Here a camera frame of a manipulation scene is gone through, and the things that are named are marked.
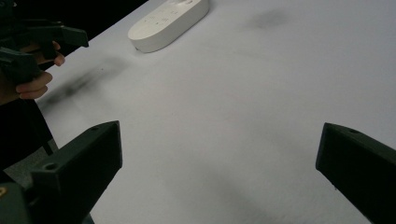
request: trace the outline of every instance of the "white table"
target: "white table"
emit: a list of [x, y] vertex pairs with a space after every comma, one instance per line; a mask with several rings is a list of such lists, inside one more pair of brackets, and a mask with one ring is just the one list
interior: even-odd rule
[[161, 3], [51, 67], [37, 100], [60, 147], [120, 121], [95, 223], [369, 223], [315, 162], [324, 122], [396, 148], [396, 1], [211, 0], [174, 43], [136, 51], [129, 28]]

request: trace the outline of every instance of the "power strip socket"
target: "power strip socket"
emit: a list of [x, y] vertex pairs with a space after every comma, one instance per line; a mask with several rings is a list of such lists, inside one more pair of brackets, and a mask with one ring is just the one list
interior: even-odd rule
[[209, 11], [209, 0], [168, 0], [128, 31], [136, 49], [148, 53], [162, 49], [189, 30]]

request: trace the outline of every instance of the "white oval device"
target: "white oval device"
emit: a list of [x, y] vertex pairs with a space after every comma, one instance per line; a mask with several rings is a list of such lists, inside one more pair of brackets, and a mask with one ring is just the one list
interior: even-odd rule
[[162, 49], [208, 11], [209, 0], [168, 0], [135, 23], [128, 32], [128, 38], [145, 53]]

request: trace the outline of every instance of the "dark background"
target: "dark background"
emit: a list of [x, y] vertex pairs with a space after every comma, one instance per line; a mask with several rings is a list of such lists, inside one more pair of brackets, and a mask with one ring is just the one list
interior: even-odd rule
[[[18, 19], [62, 21], [65, 26], [85, 30], [91, 40], [147, 1], [15, 0], [17, 6], [14, 7], [14, 15]], [[67, 56], [77, 48], [62, 45], [60, 52]]]

